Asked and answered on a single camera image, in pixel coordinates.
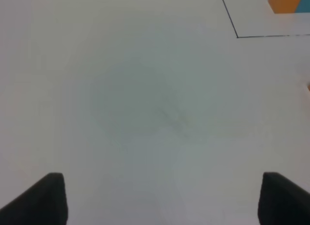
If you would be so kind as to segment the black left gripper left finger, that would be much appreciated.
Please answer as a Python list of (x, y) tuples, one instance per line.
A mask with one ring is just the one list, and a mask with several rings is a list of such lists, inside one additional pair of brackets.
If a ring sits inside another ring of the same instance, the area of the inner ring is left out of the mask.
[(0, 209), (2, 225), (65, 225), (68, 204), (62, 173), (49, 173)]

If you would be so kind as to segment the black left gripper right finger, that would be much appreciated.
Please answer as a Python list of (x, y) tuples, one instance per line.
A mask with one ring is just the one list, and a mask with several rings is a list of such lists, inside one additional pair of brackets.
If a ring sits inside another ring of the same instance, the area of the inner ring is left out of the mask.
[(258, 219), (261, 225), (308, 225), (310, 193), (279, 173), (265, 172)]

